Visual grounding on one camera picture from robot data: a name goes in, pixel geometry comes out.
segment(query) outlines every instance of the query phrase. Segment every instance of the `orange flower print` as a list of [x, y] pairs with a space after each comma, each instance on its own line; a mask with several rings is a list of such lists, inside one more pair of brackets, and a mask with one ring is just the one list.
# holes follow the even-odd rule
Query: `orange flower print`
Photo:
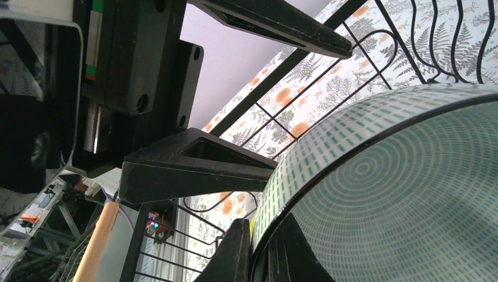
[[479, 8], [479, 7], [476, 7], [476, 3], [475, 2], [472, 2], [472, 7], [467, 7], [463, 10], [464, 13], [468, 13], [468, 12], [474, 12], [474, 9], [475, 8]]
[[298, 123], [297, 125], [295, 125], [291, 129], [291, 133], [292, 133], [292, 135], [294, 135], [294, 137], [299, 137], [306, 130], [308, 130], [308, 128], [309, 128], [309, 123], [307, 123], [307, 122], [301, 122], [301, 123]]
[[251, 85], [253, 85], [253, 86], [254, 86], [254, 85], [258, 84], [258, 82], [259, 82], [259, 81], [260, 81], [260, 78], [258, 78], [258, 77], [253, 78], [253, 79], [251, 80]]
[[405, 21], [405, 23], [402, 23], [398, 26], [398, 29], [404, 29], [405, 27], [409, 26], [408, 21]]
[[488, 58], [486, 60], [486, 62], [489, 62], [489, 61], [498, 61], [498, 52], [494, 51], [493, 53], [494, 53], [494, 55], [491, 56], [490, 58]]
[[211, 130], [211, 127], [213, 127], [213, 125], [211, 123], [208, 123], [206, 124], [206, 126], [203, 128], [203, 131], [205, 132], [209, 132], [209, 130]]
[[382, 42], [388, 40], [390, 37], [391, 36], [388, 33], [384, 34], [384, 36], [381, 37], [381, 40], [379, 40], [379, 43], [382, 43]]
[[229, 214], [233, 209], [233, 202], [232, 200], [226, 199], [223, 201], [223, 207], [221, 208], [221, 213], [226, 216]]
[[291, 97], [285, 97], [285, 99], [282, 101], [282, 106], [287, 106], [290, 102], [292, 101]]
[[[228, 194], [229, 194], [229, 192], [220, 193], [220, 195], [219, 195], [220, 200], [225, 198]], [[223, 206], [221, 207], [221, 213], [226, 216], [227, 214], [229, 214], [232, 211], [232, 209], [233, 209], [233, 201], [230, 200], [230, 198], [226, 198], [223, 201]]]
[[363, 5], [358, 10], [356, 10], [356, 12], [354, 12], [353, 16], [357, 18], [366, 13], [368, 10], [370, 10], [370, 7], [367, 5]]
[[298, 105], [302, 106], [302, 105], [304, 105], [304, 104], [306, 104], [306, 103], [308, 103], [308, 102], [306, 101], [306, 98], [302, 98], [301, 100], [299, 100]]
[[277, 102], [282, 102], [289, 94], [291, 93], [291, 89], [289, 87], [286, 87], [277, 94], [277, 97], [275, 98], [275, 101]]
[[368, 60], [363, 61], [362, 63], [359, 64], [360, 69], [366, 68], [368, 65], [370, 65], [370, 62]]
[[332, 75], [336, 74], [340, 69], [341, 69], [340, 66], [336, 66], [336, 67], [332, 68], [332, 70], [330, 71], [330, 74], [332, 74]]

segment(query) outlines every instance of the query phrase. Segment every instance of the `black wire rack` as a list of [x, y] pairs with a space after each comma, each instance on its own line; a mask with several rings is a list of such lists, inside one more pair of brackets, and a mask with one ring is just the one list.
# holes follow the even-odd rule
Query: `black wire rack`
[[[496, 81], [493, 79], [489, 79], [489, 77], [483, 72], [482, 61], [484, 55], [488, 55], [493, 52], [496, 47], [487, 47], [488, 41], [492, 33], [495, 31], [494, 29], [494, 0], [483, 1], [480, 5], [486, 5], [488, 11], [481, 15], [482, 21], [487, 21], [487, 28], [484, 34], [472, 35], [473, 37], [480, 36], [479, 43], [475, 44], [475, 48], [479, 50], [477, 58], [475, 58], [475, 63], [469, 63], [469, 58], [461, 59], [460, 61], [457, 59], [458, 46], [461, 44], [461, 41], [465, 39], [465, 34], [462, 34], [463, 31], [463, 21], [464, 14], [468, 12], [467, 10], [472, 7], [467, 7], [464, 9], [463, 1], [454, 0], [452, 1], [453, 5], [451, 5], [451, 10], [454, 13], [456, 19], [456, 26], [453, 29], [453, 35], [451, 36], [451, 41], [449, 42], [450, 48], [445, 51], [445, 56], [441, 56], [440, 54], [436, 54], [434, 51], [435, 42], [435, 33], [436, 33], [436, 23], [438, 22], [441, 15], [446, 14], [449, 11], [442, 11], [438, 7], [438, 1], [432, 0], [430, 5], [432, 9], [427, 12], [425, 9], [424, 13], [418, 12], [420, 9], [419, 2], [415, 0], [394, 0], [394, 1], [383, 1], [383, 0], [374, 0], [376, 8], [379, 9], [383, 20], [388, 25], [390, 30], [387, 29], [378, 29], [369, 32], [361, 38], [357, 38], [356, 35], [351, 31], [350, 26], [346, 23], [346, 20], [350, 18], [351, 15], [354, 14], [362, 5], [364, 5], [366, 0], [348, 0], [343, 3], [343, 5], [337, 9], [337, 11], [327, 20], [324, 24], [332, 29], [344, 29], [347, 31], [346, 37], [349, 38], [354, 43], [354, 53], [362, 52], [364, 56], [367, 58], [369, 64], [375, 70], [375, 74], [366, 80], [361, 86], [359, 86], [355, 91], [353, 91], [349, 96], [345, 99], [337, 103], [332, 109], [330, 109], [326, 114], [324, 114], [318, 121], [324, 120], [331, 113], [335, 112], [349, 100], [351, 100], [355, 95], [357, 95], [363, 88], [368, 86], [375, 79], [381, 79], [385, 84], [386, 89], [392, 90], [394, 87], [390, 85], [386, 77], [384, 76], [384, 71], [386, 71], [389, 67], [393, 65], [395, 61], [399, 59], [406, 58], [409, 62], [410, 70], [415, 74], [414, 77], [410, 78], [410, 80], [416, 79], [420, 82], [420, 84], [428, 84], [428, 83], [481, 83], [481, 84], [496, 84]], [[412, 8], [412, 17], [410, 19], [410, 34], [408, 38], [403, 38], [401, 35], [399, 28], [395, 25], [394, 20], [388, 12], [388, 9], [396, 9], [396, 8]], [[420, 46], [417, 44], [417, 40], [415, 38], [415, 28], [418, 26], [417, 19], [424, 19], [426, 22], [430, 22], [430, 31], [428, 34], [428, 46]], [[387, 59], [387, 64], [380, 68], [378, 67], [378, 63], [376, 63], [368, 53], [368, 48], [364, 46], [364, 42], [371, 38], [374, 35], [389, 35], [393, 38], [393, 49], [389, 50], [392, 52], [390, 58]], [[225, 131], [227, 131], [236, 121], [238, 121], [248, 110], [252, 107], [256, 106], [259, 110], [264, 112], [267, 115], [268, 120], [261, 125], [255, 132], [253, 132], [249, 137], [241, 142], [241, 146], [245, 146], [249, 141], [253, 140], [258, 133], [260, 133], [266, 126], [270, 123], [275, 123], [281, 129], [283, 129], [291, 138], [291, 142], [283, 147], [279, 152], [276, 152], [274, 155], [270, 156], [272, 159], [279, 161], [282, 154], [289, 149], [301, 136], [303, 136], [302, 132], [299, 136], [295, 136], [292, 134], [290, 129], [284, 126], [278, 120], [278, 116], [282, 114], [288, 107], [290, 107], [296, 100], [298, 100], [310, 87], [312, 87], [317, 81], [319, 81], [325, 74], [330, 72], [333, 68], [340, 64], [342, 59], [337, 59], [333, 62], [326, 70], [324, 70], [320, 75], [318, 75], [309, 85], [307, 85], [303, 90], [301, 90], [297, 95], [295, 95], [290, 102], [288, 102], [285, 106], [283, 106], [276, 114], [272, 115], [269, 113], [263, 106], [259, 104], [258, 101], [268, 93], [278, 82], [284, 79], [294, 68], [296, 68], [301, 61], [305, 59], [306, 56], [309, 55], [309, 52], [303, 51], [300, 49], [296, 49], [293, 51], [290, 56], [288, 56], [280, 65], [278, 65], [259, 85], [257, 85], [246, 97], [241, 99], [241, 101], [235, 106], [233, 110], [231, 110], [226, 117], [224, 117], [218, 124], [216, 124], [211, 130], [210, 133], [215, 136], [221, 136]], [[474, 81], [469, 78], [464, 78], [461, 74], [461, 66], [467, 66], [466, 77], [474, 76]]]
[[[187, 275], [187, 271], [197, 274], [201, 273], [202, 269], [196, 269], [186, 265], [185, 255], [193, 254], [198, 259], [204, 260], [206, 263], [210, 261], [213, 255], [207, 256], [205, 254], [189, 250], [186, 246], [186, 240], [193, 240], [197, 244], [204, 245], [204, 247], [212, 248], [212, 253], [216, 252], [220, 241], [222, 241], [225, 236], [226, 230], [212, 223], [211, 221], [206, 219], [206, 216], [203, 215], [221, 205], [225, 200], [232, 196], [233, 193], [234, 192], [227, 193], [211, 207], [203, 210], [191, 208], [188, 203], [188, 199], [185, 198], [181, 199], [180, 201], [165, 200], [155, 203], [142, 204], [138, 215], [138, 221], [132, 235], [132, 241], [128, 249], [126, 261], [124, 263], [126, 267], [123, 269], [120, 281], [176, 282], [184, 281], [185, 275]], [[254, 193], [245, 193], [248, 193], [254, 199], [255, 208], [241, 217], [242, 219], [250, 217], [258, 207], [257, 196]], [[176, 219], [175, 221], [159, 222], [150, 218], [151, 211], [165, 209], [175, 210], [175, 212], [173, 213]], [[201, 221], [203, 224], [206, 224], [208, 228], [213, 229], [215, 232], [217, 232], [214, 240], [211, 241], [207, 240], [205, 237], [198, 238], [192, 236], [188, 233], [188, 230], [179, 227], [181, 225], [179, 224], [179, 221], [185, 219], [182, 218], [179, 214], [183, 214], [187, 217], [193, 217]], [[158, 238], [157, 236], [148, 234], [146, 229], [151, 221], [167, 229], [168, 232], [171, 232], [173, 234], [173, 236], [169, 237], [168, 240], [163, 240]], [[165, 252], [158, 252], [160, 246], [166, 246], [165, 249], [167, 250]], [[171, 257], [168, 256], [168, 254], [165, 254], [166, 252], [169, 252], [171, 254], [175, 251], [179, 251], [180, 253], [183, 253], [183, 255]]]
[[51, 281], [71, 282], [78, 270], [78, 267], [90, 242], [97, 220], [91, 222], [78, 239], [66, 250], [59, 267], [54, 273]]

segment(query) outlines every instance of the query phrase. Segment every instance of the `curved wire frame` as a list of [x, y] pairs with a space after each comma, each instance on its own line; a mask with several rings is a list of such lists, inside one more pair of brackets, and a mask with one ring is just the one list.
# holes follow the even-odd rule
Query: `curved wire frame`
[[[146, 225], [149, 224], [151, 221], [154, 221], [155, 223], [169, 229], [169, 230], [172, 230], [174, 231], [177, 235], [181, 235], [181, 236], [184, 236], [185, 238], [188, 238], [190, 240], [193, 240], [196, 242], [196, 244], [202, 244], [204, 246], [207, 246], [209, 248], [214, 248], [214, 250], [216, 251], [216, 249], [218, 249], [218, 244], [219, 242], [224, 238], [225, 236], [225, 232], [226, 230], [222, 229], [221, 227], [217, 226], [216, 224], [210, 222], [209, 220], [207, 220], [206, 218], [204, 218], [203, 216], [200, 216], [199, 214], [202, 214], [202, 213], [207, 213], [207, 212], [210, 212], [212, 210], [214, 210], [216, 207], [218, 207], [220, 204], [222, 204], [228, 197], [230, 197], [234, 192], [229, 192], [227, 193], [222, 199], [220, 199], [217, 203], [215, 203], [214, 205], [212, 205], [211, 207], [207, 208], [207, 209], [204, 209], [204, 210], [196, 210], [196, 209], [192, 209], [188, 204], [187, 202], [185, 201], [185, 199], [182, 200], [182, 203], [183, 205], [181, 204], [178, 204], [176, 203], [175, 201], [170, 201], [171, 204], [175, 205], [179, 210], [182, 210], [186, 213], [189, 214], [189, 216], [191, 217], [195, 217], [196, 219], [198, 219], [199, 221], [201, 221], [203, 224], [206, 224], [206, 226], [209, 226], [209, 228], [212, 228], [213, 230], [217, 231], [219, 233], [218, 236], [216, 236], [214, 238], [213, 241], [206, 241], [205, 239], [201, 239], [201, 238], [198, 238], [198, 237], [195, 237], [195, 236], [192, 236], [190, 235], [188, 232], [183, 232], [181, 230], [178, 230], [177, 228], [175, 228], [174, 226], [171, 226], [169, 225], [167, 222], [157, 222], [157, 221], [154, 221], [153, 219], [147, 217], [145, 219], [146, 221]], [[249, 195], [251, 195], [251, 197], [254, 199], [254, 203], [256, 205], [256, 208], [252, 209], [251, 211], [249, 211], [244, 217], [242, 217], [242, 219], [245, 219], [247, 217], [249, 217], [251, 214], [253, 214], [257, 208], [258, 208], [258, 203], [257, 203], [257, 198], [256, 196], [253, 194], [253, 193], [250, 193], [250, 192], [246, 192], [248, 193]], [[211, 258], [214, 256], [214, 254], [212, 254], [211, 256], [206, 256], [204, 254], [201, 254], [199, 252], [196, 252], [196, 251], [193, 251], [193, 250], [189, 250], [187, 247], [182, 247], [182, 246], [178, 246], [174, 243], [171, 243], [169, 241], [160, 241], [158, 240], [155, 236], [152, 236], [152, 234], [148, 234], [146, 230], [143, 230], [141, 232], [141, 236], [143, 236], [144, 238], [149, 238], [149, 239], [152, 239], [154, 240], [154, 242], [160, 242], [161, 244], [165, 244], [165, 245], [168, 245], [170, 247], [173, 247], [175, 249], [179, 249], [185, 253], [190, 253], [190, 254], [193, 254], [194, 256], [196, 256], [198, 259], [203, 259], [205, 261], [209, 261], [211, 260]], [[154, 260], [156, 261], [159, 261], [161, 263], [167, 263], [167, 264], [170, 264], [172, 266], [176, 266], [176, 267], [181, 267], [187, 271], [192, 271], [193, 273], [201, 273], [202, 270], [199, 270], [199, 269], [195, 269], [195, 268], [192, 268], [192, 267], [189, 267], [187, 265], [184, 265], [184, 264], [180, 264], [180, 263], [176, 263], [174, 261], [170, 261], [170, 260], [166, 260], [164, 258], [161, 258], [161, 257], [158, 257], [158, 256], [155, 256], [153, 254], [150, 254], [146, 251], [142, 251], [142, 250], [139, 250], [138, 253], [137, 253], [138, 256], [145, 256], [145, 257], [151, 257], [153, 258]], [[148, 277], [148, 278], [153, 278], [153, 279], [158, 279], [159, 281], [168, 281], [168, 280], [165, 280], [165, 279], [162, 279], [162, 278], [159, 278], [159, 277], [155, 277], [155, 276], [152, 276], [150, 274], [147, 274], [147, 273], [143, 273], [141, 271], [138, 271], [138, 270], [135, 270], [134, 272], [134, 275], [138, 275], [138, 276], [143, 276], [143, 277]]]
[[[365, 81], [363, 85], [359, 86], [357, 90], [352, 92], [350, 95], [348, 95], [345, 99], [343, 99], [341, 102], [339, 102], [336, 106], [334, 106], [331, 110], [329, 110], [325, 115], [323, 115], [316, 123], [322, 121], [325, 119], [327, 116], [329, 116], [331, 113], [335, 112], [337, 109], [339, 109], [344, 103], [347, 103], [353, 96], [355, 96], [361, 89], [363, 89], [366, 85], [371, 83], [374, 79], [381, 78], [386, 85], [386, 87], [391, 90], [392, 87], [388, 83], [388, 81], [385, 79], [383, 76], [383, 72], [389, 68], [391, 65], [393, 65], [393, 62], [396, 59], [396, 56], [398, 54], [398, 47], [401, 49], [401, 56], [404, 56], [409, 64], [411, 69], [413, 70], [413, 73], [415, 73], [415, 78], [420, 81], [421, 84], [427, 84], [427, 83], [440, 83], [442, 82], [441, 80], [444, 79], [443, 77], [446, 78], [447, 82], [454, 82], [454, 83], [482, 83], [484, 84], [483, 80], [483, 71], [482, 71], [482, 60], [483, 57], [486, 53], [490, 52], [490, 49], [486, 49], [487, 42], [489, 40], [489, 37], [493, 33], [493, 28], [494, 28], [494, 0], [487, 0], [487, 7], [488, 7], [488, 16], [489, 16], [489, 23], [486, 29], [485, 34], [483, 35], [482, 41], [479, 46], [479, 53], [477, 55], [477, 62], [476, 65], [473, 66], [474, 69], [474, 76], [475, 76], [475, 81], [470, 81], [469, 78], [464, 78], [463, 75], [460, 73], [461, 68], [459, 68], [459, 65], [465, 64], [465, 62], [459, 63], [457, 61], [457, 49], [458, 49], [458, 43], [459, 43], [459, 38], [461, 36], [460, 32], [462, 31], [462, 23], [463, 23], [463, 17], [464, 17], [464, 9], [463, 9], [463, 2], [462, 0], [457, 0], [456, 1], [456, 8], [455, 10], [457, 11], [457, 24], [455, 29], [453, 30], [453, 36], [452, 36], [452, 41], [451, 41], [451, 46], [449, 49], [449, 60], [450, 63], [445, 63], [442, 62], [442, 58], [432, 48], [434, 46], [435, 42], [435, 34], [436, 34], [436, 23], [438, 21], [438, 16], [440, 15], [440, 11], [438, 8], [438, 2], [437, 0], [432, 0], [432, 16], [429, 18], [430, 20], [430, 32], [429, 32], [429, 47], [428, 47], [428, 54], [426, 56], [428, 58], [423, 58], [423, 55], [421, 54], [419, 48], [420, 46], [417, 46], [416, 40], [415, 40], [415, 27], [417, 26], [418, 20], [418, 3], [415, 0], [410, 0], [411, 6], [412, 6], [412, 17], [410, 19], [411, 21], [411, 29], [410, 29], [410, 34], [408, 40], [403, 40], [402, 35], [400, 34], [400, 31], [398, 28], [395, 26], [391, 16], [389, 15], [389, 12], [384, 6], [384, 3], [381, 0], [375, 0], [375, 4], [377, 5], [377, 8], [380, 10], [385, 22], [390, 28], [389, 30], [386, 29], [379, 29], [373, 32], [370, 32], [366, 34], [363, 38], [358, 39], [356, 36], [353, 34], [349, 26], [345, 23], [342, 22], [340, 25], [342, 25], [349, 33], [350, 37], [354, 40], [354, 47], [353, 49], [360, 50], [367, 60], [369, 61], [370, 65], [374, 68], [376, 74], [373, 75], [370, 79]], [[384, 33], [389, 36], [391, 36], [394, 40], [394, 50], [391, 55], [391, 57], [388, 59], [387, 64], [383, 68], [377, 67], [376, 63], [372, 58], [369, 56], [367, 51], [365, 50], [364, 46], [362, 46], [362, 43], [367, 40], [369, 37], [372, 35], [378, 34], [378, 33]], [[286, 65], [287, 62], [292, 60], [292, 55], [289, 56], [281, 65]], [[219, 124], [219, 126], [215, 127], [214, 132], [212, 131], [211, 133], [219, 136], [221, 133], [225, 132], [228, 128], [230, 128], [231, 125], [233, 125], [240, 117], [242, 117], [243, 114], [247, 110], [249, 110], [250, 107], [256, 106], [258, 107], [259, 110], [264, 112], [269, 119], [261, 125], [254, 133], [249, 135], [246, 140], [244, 140], [241, 143], [241, 146], [245, 146], [249, 141], [251, 141], [255, 136], [258, 135], [266, 126], [268, 126], [271, 122], [276, 123], [279, 127], [281, 127], [291, 138], [291, 142], [287, 144], [283, 149], [281, 149], [279, 152], [277, 152], [275, 155], [272, 156], [272, 159], [278, 160], [280, 156], [282, 155], [283, 152], [285, 152], [288, 148], [290, 148], [299, 138], [300, 136], [303, 136], [304, 134], [300, 134], [299, 136], [294, 136], [288, 128], [286, 128], [284, 125], [282, 125], [281, 122], [278, 121], [277, 116], [280, 115], [283, 111], [288, 109], [290, 105], [292, 105], [293, 102], [295, 102], [297, 99], [300, 98], [310, 87], [312, 87], [317, 81], [319, 81], [326, 73], [328, 73], [332, 68], [336, 67], [337, 64], [342, 61], [341, 59], [336, 60], [331, 66], [326, 68], [326, 70], [323, 71], [318, 77], [316, 77], [308, 86], [304, 88], [304, 90], [300, 91], [296, 96], [290, 100], [285, 106], [283, 106], [276, 114], [272, 115], [270, 114], [263, 106], [261, 106], [257, 100], [261, 98], [260, 93], [254, 93], [255, 91], [252, 91], [251, 93], [248, 94], [249, 100], [255, 100], [256, 102], [250, 104], [250, 105], [244, 105], [244, 109], [241, 107], [235, 107], [233, 110], [234, 112], [237, 112], [237, 115], [230, 115], [227, 116], [226, 118], [230, 119], [230, 122], [224, 121], [223, 124]], [[277, 77], [278, 79], [275, 80], [273, 83], [276, 85], [281, 78], [284, 77], [284, 75], [281, 75], [282, 77]], [[257, 94], [259, 97], [256, 98], [251, 98], [252, 94]]]

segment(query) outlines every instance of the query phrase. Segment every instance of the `triangular bracket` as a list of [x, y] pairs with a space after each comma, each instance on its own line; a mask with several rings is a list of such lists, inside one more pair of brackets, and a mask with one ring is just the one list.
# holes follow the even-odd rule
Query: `triangular bracket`
[[136, 204], [227, 191], [262, 192], [276, 165], [190, 128], [126, 156], [119, 196]]

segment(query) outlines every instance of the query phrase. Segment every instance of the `concentric circle pattern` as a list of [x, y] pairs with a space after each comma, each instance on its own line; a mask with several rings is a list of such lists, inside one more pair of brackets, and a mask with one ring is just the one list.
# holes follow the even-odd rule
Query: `concentric circle pattern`
[[498, 102], [374, 144], [291, 210], [336, 281], [498, 280]]
[[292, 207], [336, 281], [498, 281], [497, 100], [423, 85], [326, 118], [270, 177], [255, 257]]

